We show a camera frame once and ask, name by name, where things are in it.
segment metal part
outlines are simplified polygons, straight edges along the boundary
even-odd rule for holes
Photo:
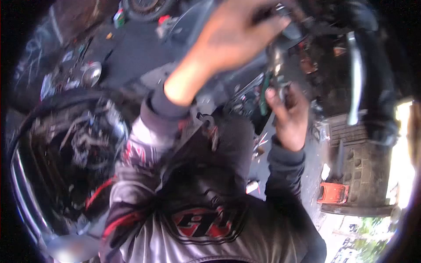
[[[93,62],[88,65],[82,75],[82,85],[85,87],[93,87],[99,80],[102,73],[102,65],[100,62]]]
[[[362,88],[365,82],[365,72],[362,63],[361,51],[358,48],[354,32],[346,35],[348,41],[349,53],[351,56],[351,85],[352,98],[351,108],[348,114],[348,125],[356,125],[358,123],[358,109],[360,107]]]

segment chrome part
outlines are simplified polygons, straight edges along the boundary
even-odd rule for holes
[[[358,109],[361,102],[362,87],[365,81],[364,66],[362,64],[361,51],[358,48],[354,32],[346,35],[348,41],[349,54],[351,57],[351,109],[348,114],[348,125],[356,125],[358,123]]]

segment red and white graphic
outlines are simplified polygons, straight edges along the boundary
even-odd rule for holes
[[[167,223],[170,232],[182,243],[220,244],[233,241],[240,234],[244,211],[222,206],[187,208],[167,217]]]

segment tire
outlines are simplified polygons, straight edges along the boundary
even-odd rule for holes
[[[176,2],[176,0],[163,0],[165,2],[161,5],[161,8],[158,11],[152,13],[141,13],[136,10],[132,1],[133,0],[123,0],[123,7],[130,19],[139,22],[151,22],[158,20],[161,16],[165,15]]]

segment person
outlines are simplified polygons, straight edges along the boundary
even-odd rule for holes
[[[177,142],[205,82],[251,60],[290,23],[280,16],[252,22],[276,4],[224,1],[163,87],[145,98],[115,166],[101,262],[325,261],[326,244],[300,202],[309,105],[296,84],[285,104],[274,89],[265,95],[277,117],[266,201],[245,193],[253,127],[239,116],[215,117],[216,151],[198,132],[171,159],[168,178],[156,167]]]

